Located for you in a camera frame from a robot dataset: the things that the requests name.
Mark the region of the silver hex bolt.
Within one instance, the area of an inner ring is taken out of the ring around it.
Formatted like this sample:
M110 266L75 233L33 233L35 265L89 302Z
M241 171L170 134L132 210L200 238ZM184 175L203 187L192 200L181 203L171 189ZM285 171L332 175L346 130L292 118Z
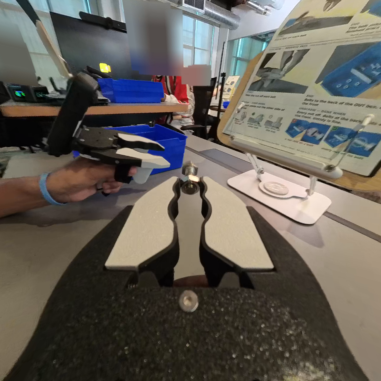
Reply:
M183 164L184 165L187 165L187 164L194 164L192 161L188 161L186 163ZM181 191L184 193L184 194L188 194L188 195L194 195L196 193L198 193L200 187L199 187L199 183L200 183L200 178L197 176L182 176L182 178L180 179L180 184L181 184Z

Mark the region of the person's left hand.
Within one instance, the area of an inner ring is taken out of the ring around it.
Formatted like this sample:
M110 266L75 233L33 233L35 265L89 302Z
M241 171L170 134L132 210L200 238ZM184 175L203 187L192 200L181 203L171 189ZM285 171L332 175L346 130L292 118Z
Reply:
M46 180L46 188L58 203L79 202L100 189L105 194L117 193L123 183L116 181L114 176L114 165L79 157L50 173Z

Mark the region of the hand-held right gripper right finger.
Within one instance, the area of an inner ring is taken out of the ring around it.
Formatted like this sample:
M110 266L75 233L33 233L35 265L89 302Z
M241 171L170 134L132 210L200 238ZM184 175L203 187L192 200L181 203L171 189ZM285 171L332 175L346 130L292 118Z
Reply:
M204 176L200 180L202 216L199 258L210 287L227 273L238 286L253 288L250 274L274 271L274 264L245 203L229 189Z

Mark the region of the black device green screen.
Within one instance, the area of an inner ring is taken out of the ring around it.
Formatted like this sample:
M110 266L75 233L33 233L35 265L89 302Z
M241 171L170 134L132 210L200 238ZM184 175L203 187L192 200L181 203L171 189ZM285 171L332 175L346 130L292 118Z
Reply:
M15 102L44 103L49 91L45 86L20 85L4 83L9 96Z

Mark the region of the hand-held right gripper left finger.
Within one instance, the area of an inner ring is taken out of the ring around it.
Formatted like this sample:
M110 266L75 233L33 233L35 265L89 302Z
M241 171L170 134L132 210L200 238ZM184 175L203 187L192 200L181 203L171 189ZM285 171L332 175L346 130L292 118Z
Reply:
M173 176L145 193L132 207L105 262L108 271L152 272L159 285L172 287L179 260L176 217L180 180Z

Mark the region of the blue plastic bin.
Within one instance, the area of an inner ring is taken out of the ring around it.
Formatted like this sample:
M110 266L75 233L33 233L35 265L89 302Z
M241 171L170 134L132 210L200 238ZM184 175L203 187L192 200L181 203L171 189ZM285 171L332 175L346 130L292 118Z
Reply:
M158 174L173 169L178 169L183 165L184 151L187 136L178 131L171 130L164 126L155 124L149 125L133 125L133 126L119 126L119 127L106 127L106 130L115 131L118 133L129 133L141 138L147 138L161 144L164 151L149 150L151 155L162 156L169 162L167 168L155 168L150 174Z
M165 96L160 82L100 78L98 84L111 103L160 103Z

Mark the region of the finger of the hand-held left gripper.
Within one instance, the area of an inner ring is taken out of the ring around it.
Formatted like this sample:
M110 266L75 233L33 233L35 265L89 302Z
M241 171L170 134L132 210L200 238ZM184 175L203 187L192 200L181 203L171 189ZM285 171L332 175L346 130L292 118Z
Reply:
M117 145L120 148L129 149L140 149L140 150L154 150L154 151L164 151L165 147L160 143L150 140L148 138L127 134L127 133L117 133Z
M170 162L160 155L149 154L145 150L121 148L116 150L116 154L121 156L131 166L140 168L169 168Z

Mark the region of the black office chair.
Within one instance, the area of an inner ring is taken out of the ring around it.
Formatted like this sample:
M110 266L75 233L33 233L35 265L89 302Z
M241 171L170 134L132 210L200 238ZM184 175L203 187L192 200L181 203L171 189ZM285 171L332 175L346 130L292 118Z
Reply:
M193 86L195 108L193 112L193 124L182 126L181 131L192 131L194 136L202 139L208 138L207 119L211 105L213 92L216 85L216 77L211 78L210 85Z

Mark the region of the wooden instruction board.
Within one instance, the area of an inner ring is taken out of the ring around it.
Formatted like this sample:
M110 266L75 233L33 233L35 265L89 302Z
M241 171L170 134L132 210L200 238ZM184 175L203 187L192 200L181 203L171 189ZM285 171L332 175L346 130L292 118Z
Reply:
M380 1L299 1L248 64L219 140L380 191Z

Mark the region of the large black monitor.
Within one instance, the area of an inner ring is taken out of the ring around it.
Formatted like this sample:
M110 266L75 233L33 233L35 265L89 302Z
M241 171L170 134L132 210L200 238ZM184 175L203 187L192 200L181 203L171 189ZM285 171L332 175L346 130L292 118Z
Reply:
M132 79L126 24L79 12L79 18L50 12L62 57L72 73L87 66L112 77Z

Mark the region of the small instruction board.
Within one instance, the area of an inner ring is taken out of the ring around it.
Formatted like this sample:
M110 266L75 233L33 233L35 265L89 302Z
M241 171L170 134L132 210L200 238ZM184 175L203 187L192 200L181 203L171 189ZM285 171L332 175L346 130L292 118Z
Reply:
M236 91L237 84L240 81L239 75L230 75L226 78L222 92L222 98L229 100Z

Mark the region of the wooden edged table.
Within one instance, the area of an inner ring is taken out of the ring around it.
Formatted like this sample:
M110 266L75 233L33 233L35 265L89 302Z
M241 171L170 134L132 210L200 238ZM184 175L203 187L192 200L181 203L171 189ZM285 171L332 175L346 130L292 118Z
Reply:
M55 117L60 106L42 103L26 103L7 101L0 105L4 117ZM127 114L168 114L171 112L186 112L188 105L172 102L161 103L109 103L105 106L89 107L86 115L127 115Z

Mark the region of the person's right hand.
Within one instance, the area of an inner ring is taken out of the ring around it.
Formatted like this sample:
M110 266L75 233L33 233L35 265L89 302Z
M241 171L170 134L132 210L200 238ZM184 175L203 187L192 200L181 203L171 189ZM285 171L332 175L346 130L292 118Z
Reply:
M205 275L191 275L188 277L183 277L176 279L173 282L174 287L198 287L207 288L209 287L207 277Z

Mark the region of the silver ventilation duct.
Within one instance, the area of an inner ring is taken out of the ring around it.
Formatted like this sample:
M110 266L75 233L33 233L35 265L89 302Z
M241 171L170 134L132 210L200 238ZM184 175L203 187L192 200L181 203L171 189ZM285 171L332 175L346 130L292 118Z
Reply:
M211 1L205 1L204 17L230 30L237 30L241 22L238 15Z

